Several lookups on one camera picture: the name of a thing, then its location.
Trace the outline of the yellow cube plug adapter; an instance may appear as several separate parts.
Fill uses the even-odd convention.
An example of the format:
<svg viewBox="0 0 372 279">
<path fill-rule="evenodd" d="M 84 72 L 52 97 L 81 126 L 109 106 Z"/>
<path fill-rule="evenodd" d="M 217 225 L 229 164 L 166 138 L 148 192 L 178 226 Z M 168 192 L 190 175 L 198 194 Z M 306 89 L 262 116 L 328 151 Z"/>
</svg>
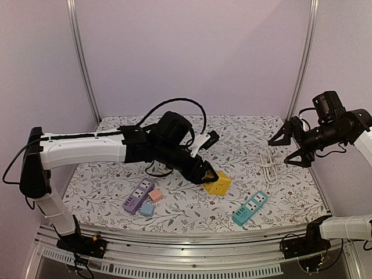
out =
<svg viewBox="0 0 372 279">
<path fill-rule="evenodd" d="M 230 187 L 231 178 L 223 171 L 218 171 L 217 174 L 219 179 L 215 182 L 204 184 L 203 188 L 209 195 L 224 196 Z"/>
</svg>

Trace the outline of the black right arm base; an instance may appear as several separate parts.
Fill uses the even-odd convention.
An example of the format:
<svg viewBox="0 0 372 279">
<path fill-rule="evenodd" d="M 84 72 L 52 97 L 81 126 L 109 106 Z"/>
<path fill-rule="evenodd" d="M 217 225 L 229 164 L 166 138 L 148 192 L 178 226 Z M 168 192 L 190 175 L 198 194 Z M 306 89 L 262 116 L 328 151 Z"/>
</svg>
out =
<svg viewBox="0 0 372 279">
<path fill-rule="evenodd" d="M 321 216 L 308 223 L 306 226 L 306 233 L 302 237 L 293 233 L 285 235 L 279 245 L 279 249 L 284 254 L 284 258 L 292 259 L 323 251 L 328 253 L 331 244 L 329 240 L 321 236 L 320 225 L 330 217 L 331 215 Z M 325 256 L 319 255 L 312 259 L 307 258 L 300 260 L 299 265 L 303 271 L 313 273 L 320 271 L 324 261 Z"/>
</svg>

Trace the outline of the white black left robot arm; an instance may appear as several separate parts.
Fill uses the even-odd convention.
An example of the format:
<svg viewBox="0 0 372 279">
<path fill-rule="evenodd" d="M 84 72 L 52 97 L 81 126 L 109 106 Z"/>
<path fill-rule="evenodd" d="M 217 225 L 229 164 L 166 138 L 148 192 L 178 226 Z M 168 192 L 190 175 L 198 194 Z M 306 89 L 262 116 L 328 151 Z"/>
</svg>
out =
<svg viewBox="0 0 372 279">
<path fill-rule="evenodd" d="M 76 218 L 52 189 L 52 169 L 81 163 L 155 161 L 177 170 L 193 184 L 212 183 L 219 177 L 198 151 L 208 149 L 218 139 L 213 131 L 195 135 L 192 124 L 171 111 L 146 127 L 120 126 L 100 133 L 51 134 L 34 127 L 23 151 L 20 191 L 35 201 L 73 252 L 82 252 L 86 239 Z"/>
</svg>

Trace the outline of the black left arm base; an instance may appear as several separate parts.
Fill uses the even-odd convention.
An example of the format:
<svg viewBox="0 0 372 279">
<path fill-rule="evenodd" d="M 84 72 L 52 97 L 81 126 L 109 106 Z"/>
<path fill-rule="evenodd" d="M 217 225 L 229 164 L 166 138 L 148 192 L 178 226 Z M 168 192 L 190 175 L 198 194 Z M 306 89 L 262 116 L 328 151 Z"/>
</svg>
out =
<svg viewBox="0 0 372 279">
<path fill-rule="evenodd" d="M 56 246 L 59 249 L 98 259 L 103 259 L 105 255 L 108 242 L 101 237 L 87 237 L 78 232 L 66 236 L 58 232 L 56 234 L 59 238 Z"/>
</svg>

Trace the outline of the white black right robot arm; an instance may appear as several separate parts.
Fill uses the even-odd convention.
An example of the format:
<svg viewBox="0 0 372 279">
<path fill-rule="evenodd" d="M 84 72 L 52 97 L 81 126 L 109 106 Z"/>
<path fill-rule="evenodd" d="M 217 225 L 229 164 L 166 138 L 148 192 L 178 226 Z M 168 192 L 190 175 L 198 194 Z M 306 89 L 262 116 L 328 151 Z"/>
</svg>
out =
<svg viewBox="0 0 372 279">
<path fill-rule="evenodd" d="M 304 121 L 294 116 L 286 121 L 268 141 L 270 146 L 290 145 L 292 140 L 298 150 L 288 155 L 284 162 L 294 166 L 311 167 L 316 151 L 342 144 L 354 146 L 371 162 L 371 115 L 365 109 L 346 110 L 335 91 L 325 91 L 312 100 L 318 115 L 318 126 L 310 130 Z M 334 217 L 323 216 L 307 225 L 307 236 L 301 239 L 301 249 L 313 253 L 322 246 L 324 239 L 349 239 L 371 241 L 371 215 Z"/>
</svg>

